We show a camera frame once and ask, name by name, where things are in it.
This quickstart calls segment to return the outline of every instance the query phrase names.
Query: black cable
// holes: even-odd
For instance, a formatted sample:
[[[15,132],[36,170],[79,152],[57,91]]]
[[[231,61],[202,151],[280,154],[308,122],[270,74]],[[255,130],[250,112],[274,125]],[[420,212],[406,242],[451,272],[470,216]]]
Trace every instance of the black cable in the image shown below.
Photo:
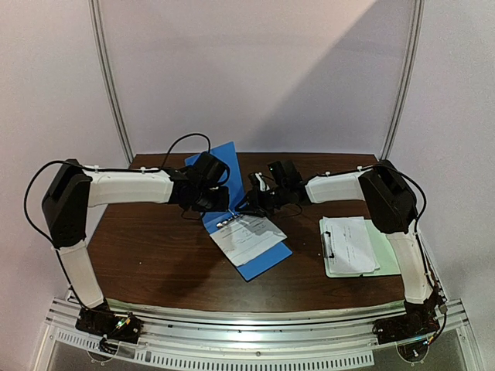
[[[298,203],[295,203],[294,205],[299,208],[299,211],[296,214],[281,216],[279,219],[293,218],[294,216],[301,215],[302,214],[302,207],[301,207],[301,205],[299,205]]]
[[[227,172],[227,177],[222,182],[218,182],[217,187],[221,187],[221,186],[223,186],[225,183],[227,183],[229,181],[229,178],[230,178],[230,167],[227,166],[225,169],[226,169],[225,171]]]
[[[436,339],[438,339],[438,338],[439,338],[439,336],[442,334],[443,330],[445,329],[446,324],[447,324],[447,313],[444,313],[444,314],[443,314],[443,324],[442,324],[442,327],[440,328],[440,330],[439,330],[439,331],[437,331],[437,332],[433,335],[433,337],[432,337],[432,338],[430,339],[430,341],[428,342],[428,345],[433,344],[433,343],[436,341]]]
[[[169,147],[169,150],[167,151],[167,153],[165,154],[165,158],[163,159],[163,162],[162,164],[160,165],[160,169],[163,169],[163,166],[165,166],[165,163],[167,162],[167,159],[169,158],[170,156],[170,152],[172,152],[173,148],[180,142],[180,141],[183,141],[184,139],[186,138],[189,138],[189,137],[202,137],[202,138],[205,138],[207,141],[208,141],[208,153],[211,152],[211,141],[210,139],[203,133],[189,133],[189,134],[186,134],[186,135],[183,135],[182,137],[176,139],[176,141],[174,141],[172,143],[172,145],[170,145]]]

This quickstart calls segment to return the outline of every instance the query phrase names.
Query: brown tabletop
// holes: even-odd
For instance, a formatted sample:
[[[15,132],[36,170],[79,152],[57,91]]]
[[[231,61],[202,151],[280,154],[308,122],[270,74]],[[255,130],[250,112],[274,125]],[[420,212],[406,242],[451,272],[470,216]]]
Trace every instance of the brown tabletop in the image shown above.
[[[171,155],[183,166],[188,155]],[[247,174],[275,160],[292,159],[303,177],[376,162],[373,155],[240,153]],[[163,155],[137,155],[132,167],[159,166]],[[174,205],[109,205],[89,244],[107,298],[134,304],[204,311],[311,311],[379,305],[404,298],[400,276],[328,278],[321,257],[323,216],[369,217],[361,201],[282,208],[273,221],[287,235],[293,255],[246,282],[210,239],[200,221],[181,219]]]

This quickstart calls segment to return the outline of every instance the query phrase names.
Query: white wall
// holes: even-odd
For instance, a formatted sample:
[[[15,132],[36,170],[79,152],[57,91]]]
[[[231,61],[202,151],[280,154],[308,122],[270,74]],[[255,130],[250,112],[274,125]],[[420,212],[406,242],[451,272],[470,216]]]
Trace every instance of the white wall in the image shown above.
[[[391,160],[425,188],[421,228],[495,369],[495,2],[426,2]]]
[[[125,160],[87,1],[2,2],[0,35],[0,369],[19,371],[31,369],[50,302],[67,289],[48,242],[24,220],[28,181],[55,158],[115,166]],[[29,203],[43,227],[40,202],[50,176],[39,179]]]
[[[413,0],[102,2],[136,152],[202,131],[241,151],[378,153]],[[200,139],[179,151],[203,148]]]

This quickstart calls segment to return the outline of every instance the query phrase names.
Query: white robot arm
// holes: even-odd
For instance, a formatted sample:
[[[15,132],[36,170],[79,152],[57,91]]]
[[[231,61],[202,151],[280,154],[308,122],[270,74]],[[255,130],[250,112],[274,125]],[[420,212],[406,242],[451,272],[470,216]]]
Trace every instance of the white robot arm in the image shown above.
[[[446,311],[439,286],[432,283],[428,263],[418,237],[416,196],[405,178],[389,161],[358,167],[355,171],[320,174],[302,179],[291,161],[268,165],[277,187],[270,189],[261,173],[249,175],[253,189],[236,210],[258,216],[273,215],[292,203],[316,203],[358,199],[367,204],[373,224],[387,235],[401,269],[406,315],[375,324],[380,342],[398,341],[434,331],[435,308]]]
[[[193,165],[181,169],[98,168],[82,166],[76,160],[55,163],[62,166],[43,197],[42,209],[50,242],[82,307],[76,327],[95,335],[111,334],[109,339],[137,342],[141,321],[129,315],[123,326],[121,318],[108,307],[94,274],[86,245],[87,208],[112,203],[168,203],[201,213],[226,211],[229,193],[224,184],[230,169],[206,152]]]
[[[311,203],[325,203],[348,199],[365,200],[360,177],[373,169],[360,170],[348,174],[317,176],[306,184],[306,192]],[[401,276],[404,282],[405,300],[412,304],[423,304],[432,294],[415,232],[416,220],[412,220],[407,233],[398,231],[387,234],[394,249]]]

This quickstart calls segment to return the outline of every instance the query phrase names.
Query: blue clipboard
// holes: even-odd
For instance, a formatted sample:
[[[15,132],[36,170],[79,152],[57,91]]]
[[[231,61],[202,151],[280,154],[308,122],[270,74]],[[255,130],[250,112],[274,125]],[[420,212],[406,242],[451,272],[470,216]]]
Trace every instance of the blue clipboard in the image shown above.
[[[239,161],[237,160],[234,143],[230,142],[221,145],[220,147],[213,148],[210,153],[230,167],[230,178],[227,180],[227,183],[225,183],[225,186],[228,187],[230,193],[230,210],[234,211],[235,206],[244,197],[241,169],[239,168]],[[198,156],[199,155],[194,155],[193,157],[187,158],[186,165],[192,165]],[[217,224],[219,222],[223,222],[230,217],[232,217],[232,214],[229,212],[206,213],[203,218],[203,225],[208,233],[212,234],[218,230]],[[265,251],[263,254],[246,264],[236,267],[236,269],[246,281],[250,281],[291,255],[292,252],[284,243],[277,243],[270,250]]]

